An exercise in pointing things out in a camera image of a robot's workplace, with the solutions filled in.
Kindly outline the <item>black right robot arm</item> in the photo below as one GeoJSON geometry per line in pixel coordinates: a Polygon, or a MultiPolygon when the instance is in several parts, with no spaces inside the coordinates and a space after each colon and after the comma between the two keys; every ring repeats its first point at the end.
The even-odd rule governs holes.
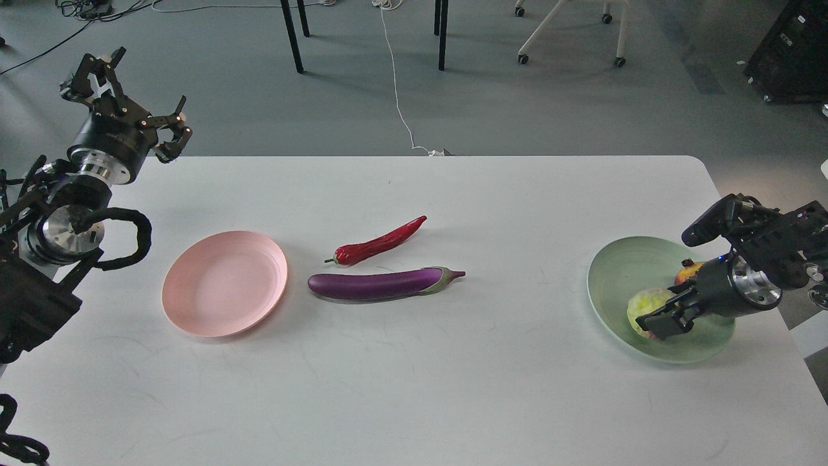
{"type": "Polygon", "coordinates": [[[813,201],[783,214],[730,194],[681,234],[687,247],[723,237],[730,250],[671,287],[672,296],[636,324],[659,339],[689,333],[700,316],[734,319],[775,309],[786,290],[808,288],[826,306],[826,210],[813,201]]]}

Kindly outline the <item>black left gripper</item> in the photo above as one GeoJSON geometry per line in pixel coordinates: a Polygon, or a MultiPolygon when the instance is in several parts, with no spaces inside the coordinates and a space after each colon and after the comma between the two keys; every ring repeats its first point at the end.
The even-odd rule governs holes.
{"type": "Polygon", "coordinates": [[[152,148],[161,163],[175,161],[193,135],[183,113],[186,96],[170,115],[143,118],[141,129],[118,119],[127,116],[127,103],[115,69],[126,52],[119,47],[106,56],[86,54],[60,84],[60,97],[83,104],[89,114],[66,155],[80,174],[109,186],[134,182],[152,148]],[[156,142],[154,131],[162,130],[168,130],[171,139],[156,142]]]}

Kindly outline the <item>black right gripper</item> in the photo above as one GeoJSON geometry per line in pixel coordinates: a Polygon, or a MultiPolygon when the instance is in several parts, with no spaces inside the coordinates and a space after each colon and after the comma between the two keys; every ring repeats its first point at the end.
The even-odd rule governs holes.
{"type": "Polygon", "coordinates": [[[701,316],[696,301],[704,313],[739,318],[775,309],[783,298],[781,288],[738,254],[707,261],[696,273],[695,285],[680,283],[668,290],[672,296],[663,307],[636,319],[642,329],[660,340],[692,330],[701,316]]]}

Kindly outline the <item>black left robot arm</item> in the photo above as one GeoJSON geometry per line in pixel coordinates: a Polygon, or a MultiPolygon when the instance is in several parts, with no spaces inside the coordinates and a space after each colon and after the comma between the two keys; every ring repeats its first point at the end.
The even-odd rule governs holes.
{"type": "Polygon", "coordinates": [[[111,188],[135,181],[154,151],[177,159],[192,136],[183,114],[156,116],[128,97],[116,77],[123,47],[85,55],[60,85],[87,118],[64,159],[39,156],[21,178],[2,176],[2,367],[51,339],[79,312],[74,292],[92,269],[142,261],[153,227],[138,210],[111,207],[111,188]]]}

